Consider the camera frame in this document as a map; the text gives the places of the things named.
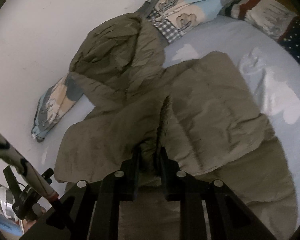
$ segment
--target cable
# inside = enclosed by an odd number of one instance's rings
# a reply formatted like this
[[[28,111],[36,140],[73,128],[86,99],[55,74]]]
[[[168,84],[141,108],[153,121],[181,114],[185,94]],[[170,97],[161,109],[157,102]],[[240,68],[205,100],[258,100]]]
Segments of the cable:
[[[18,182],[18,184],[20,184],[20,185],[22,185],[24,188],[26,188],[26,186],[25,186],[25,185],[23,185],[22,183]]]

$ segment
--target bed sheet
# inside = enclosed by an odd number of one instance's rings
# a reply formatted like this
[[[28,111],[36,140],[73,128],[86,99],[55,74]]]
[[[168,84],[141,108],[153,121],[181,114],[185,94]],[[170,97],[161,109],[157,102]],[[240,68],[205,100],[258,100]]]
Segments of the bed sheet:
[[[279,44],[253,26],[223,16],[196,27],[168,46],[163,66],[201,58],[214,50],[227,53],[240,68],[255,102],[268,115],[282,143],[296,187],[299,225],[300,66]]]

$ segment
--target star-patterned fabric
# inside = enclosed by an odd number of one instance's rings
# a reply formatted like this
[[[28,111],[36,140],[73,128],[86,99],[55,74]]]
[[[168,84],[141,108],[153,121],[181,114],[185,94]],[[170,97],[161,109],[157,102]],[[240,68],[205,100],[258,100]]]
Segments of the star-patterned fabric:
[[[300,20],[296,20],[284,38],[278,42],[300,64]]]

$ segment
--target wall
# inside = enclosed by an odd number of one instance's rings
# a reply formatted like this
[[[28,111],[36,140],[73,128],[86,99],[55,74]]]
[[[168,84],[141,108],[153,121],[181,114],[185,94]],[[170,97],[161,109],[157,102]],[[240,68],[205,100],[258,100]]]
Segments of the wall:
[[[87,33],[145,0],[7,0],[0,10],[0,133],[40,173],[54,167],[66,129],[93,105],[82,98],[44,142],[31,137],[40,95],[67,73]],[[0,184],[7,185],[0,160]],[[53,182],[59,192],[65,185]]]

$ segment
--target white wall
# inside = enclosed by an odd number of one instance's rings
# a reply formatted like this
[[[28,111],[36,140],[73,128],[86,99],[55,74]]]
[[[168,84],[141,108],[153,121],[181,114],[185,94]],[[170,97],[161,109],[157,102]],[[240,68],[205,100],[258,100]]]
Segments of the white wall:
[[[66,129],[93,106],[81,98],[37,143],[31,128],[39,97],[67,73],[87,33],[102,22],[133,12],[145,0],[8,0],[0,10],[0,133],[40,173],[54,167]],[[0,160],[0,184],[6,185]],[[53,182],[62,192],[64,185]]]

